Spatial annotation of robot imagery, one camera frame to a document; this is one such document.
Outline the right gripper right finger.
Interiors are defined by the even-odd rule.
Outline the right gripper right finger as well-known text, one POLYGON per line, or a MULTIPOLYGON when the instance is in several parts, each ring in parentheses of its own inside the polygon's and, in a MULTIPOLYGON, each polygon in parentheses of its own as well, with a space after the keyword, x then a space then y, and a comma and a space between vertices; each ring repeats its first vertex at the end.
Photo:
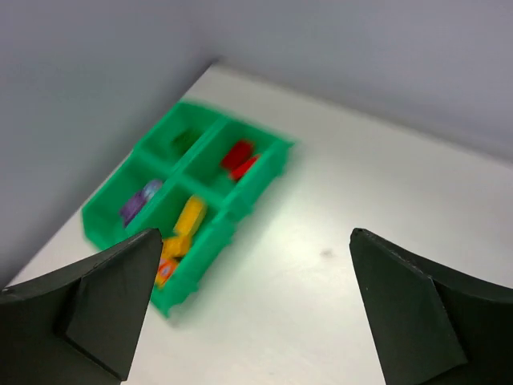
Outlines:
POLYGON ((349 250, 388 384, 510 384, 512 290, 367 229, 349 250))

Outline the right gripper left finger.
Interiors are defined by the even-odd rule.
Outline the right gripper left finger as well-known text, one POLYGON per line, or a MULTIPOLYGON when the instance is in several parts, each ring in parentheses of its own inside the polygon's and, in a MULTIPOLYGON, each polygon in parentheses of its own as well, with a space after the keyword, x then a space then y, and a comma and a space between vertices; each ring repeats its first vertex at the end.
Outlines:
POLYGON ((1 292, 3 384, 127 380, 160 261, 156 229, 1 292))

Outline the orange lego brick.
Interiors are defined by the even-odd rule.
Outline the orange lego brick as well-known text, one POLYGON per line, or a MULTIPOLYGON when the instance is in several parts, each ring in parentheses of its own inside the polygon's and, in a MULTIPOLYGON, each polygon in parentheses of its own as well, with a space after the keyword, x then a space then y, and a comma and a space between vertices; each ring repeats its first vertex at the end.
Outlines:
POLYGON ((160 258, 160 264, 157 270, 155 284, 161 288, 175 272, 179 262, 175 258, 160 258))

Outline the small yellow lego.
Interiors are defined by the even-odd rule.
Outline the small yellow lego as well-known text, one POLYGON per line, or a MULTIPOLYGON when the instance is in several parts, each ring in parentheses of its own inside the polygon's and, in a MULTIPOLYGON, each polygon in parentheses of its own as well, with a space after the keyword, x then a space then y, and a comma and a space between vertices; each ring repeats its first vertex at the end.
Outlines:
POLYGON ((184 257, 190 250, 192 238, 189 235, 180 235, 163 239, 161 257, 176 258, 184 257))

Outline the purple lego brick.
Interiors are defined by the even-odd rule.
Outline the purple lego brick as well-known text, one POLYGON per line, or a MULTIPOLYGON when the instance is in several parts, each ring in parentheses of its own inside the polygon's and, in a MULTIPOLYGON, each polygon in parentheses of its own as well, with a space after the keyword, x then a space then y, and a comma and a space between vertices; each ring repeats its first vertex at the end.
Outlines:
POLYGON ((119 215, 122 218, 123 226, 126 227, 135 218, 135 216, 146 205, 147 200, 143 191, 138 191, 131 197, 119 210, 119 215))

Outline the purple flower lego piece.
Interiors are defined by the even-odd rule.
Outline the purple flower lego piece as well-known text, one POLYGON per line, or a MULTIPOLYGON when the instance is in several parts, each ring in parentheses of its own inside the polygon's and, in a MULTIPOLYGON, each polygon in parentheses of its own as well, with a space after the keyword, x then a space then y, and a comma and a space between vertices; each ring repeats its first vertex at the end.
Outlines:
POLYGON ((142 197, 145 201, 150 201, 161 189, 163 181, 159 179, 150 180, 142 189, 142 197))

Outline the yellow lego plate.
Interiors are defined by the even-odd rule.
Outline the yellow lego plate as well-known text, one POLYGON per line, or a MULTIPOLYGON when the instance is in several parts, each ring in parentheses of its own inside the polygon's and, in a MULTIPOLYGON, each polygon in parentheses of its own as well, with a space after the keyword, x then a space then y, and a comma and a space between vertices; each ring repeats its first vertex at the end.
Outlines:
POLYGON ((174 233, 177 236, 189 235, 193 237, 200 227, 207 212, 207 205, 198 196, 191 196, 174 226, 174 233))

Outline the large red lego brick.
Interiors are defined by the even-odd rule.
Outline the large red lego brick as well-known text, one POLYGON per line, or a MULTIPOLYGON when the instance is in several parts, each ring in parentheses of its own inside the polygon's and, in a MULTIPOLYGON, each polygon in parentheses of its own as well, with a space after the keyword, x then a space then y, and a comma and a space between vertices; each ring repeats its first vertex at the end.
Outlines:
POLYGON ((240 167, 249 160, 253 153, 253 143, 247 140, 238 140, 224 156, 220 166, 226 170, 233 170, 240 167))

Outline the small dark red lego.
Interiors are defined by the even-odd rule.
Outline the small dark red lego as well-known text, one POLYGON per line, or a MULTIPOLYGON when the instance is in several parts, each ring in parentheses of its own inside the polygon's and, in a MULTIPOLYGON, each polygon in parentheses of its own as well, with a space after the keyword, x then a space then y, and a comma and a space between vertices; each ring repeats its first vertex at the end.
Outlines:
POLYGON ((249 169, 259 160, 260 156, 255 155, 247 159, 244 163, 234 168, 230 172, 230 178, 234 181, 239 181, 249 171, 249 169))

